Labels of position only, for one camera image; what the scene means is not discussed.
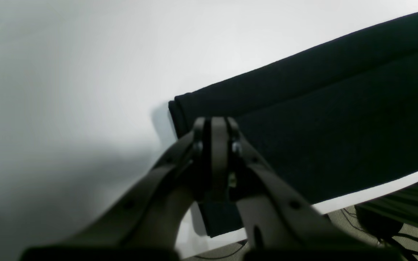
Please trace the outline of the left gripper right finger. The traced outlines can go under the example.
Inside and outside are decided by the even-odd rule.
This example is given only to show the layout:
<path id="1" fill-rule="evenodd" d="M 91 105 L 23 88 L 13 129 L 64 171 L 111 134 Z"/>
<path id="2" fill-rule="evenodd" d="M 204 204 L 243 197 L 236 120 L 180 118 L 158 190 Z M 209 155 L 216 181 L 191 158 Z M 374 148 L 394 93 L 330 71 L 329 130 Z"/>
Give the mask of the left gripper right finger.
<path id="1" fill-rule="evenodd" d="M 236 204 L 245 261 L 400 261 L 332 225 L 272 170 L 233 119 L 211 119 L 211 198 Z"/>

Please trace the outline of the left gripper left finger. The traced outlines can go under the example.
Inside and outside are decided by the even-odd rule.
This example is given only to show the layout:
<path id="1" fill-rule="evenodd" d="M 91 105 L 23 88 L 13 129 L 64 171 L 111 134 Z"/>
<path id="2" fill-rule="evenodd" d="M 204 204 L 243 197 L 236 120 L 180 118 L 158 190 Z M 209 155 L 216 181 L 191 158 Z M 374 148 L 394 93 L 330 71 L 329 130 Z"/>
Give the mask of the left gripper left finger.
<path id="1" fill-rule="evenodd" d="M 27 249 L 22 261 L 179 261 L 179 226 L 196 199 L 193 173 L 204 151 L 206 119 L 171 145 L 134 187 L 105 214 L 74 236 Z"/>

